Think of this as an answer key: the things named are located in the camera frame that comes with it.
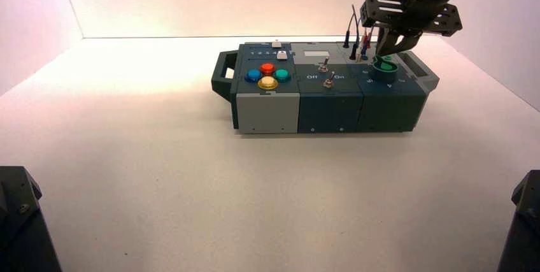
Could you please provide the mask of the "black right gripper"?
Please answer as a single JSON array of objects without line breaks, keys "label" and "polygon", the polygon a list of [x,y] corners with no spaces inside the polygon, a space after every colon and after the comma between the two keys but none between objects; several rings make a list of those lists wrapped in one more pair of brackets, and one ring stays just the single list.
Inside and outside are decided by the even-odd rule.
[{"label": "black right gripper", "polygon": [[378,56],[411,50],[422,32],[452,36],[462,29],[458,9],[450,0],[365,0],[360,18],[363,27],[379,27]]}]

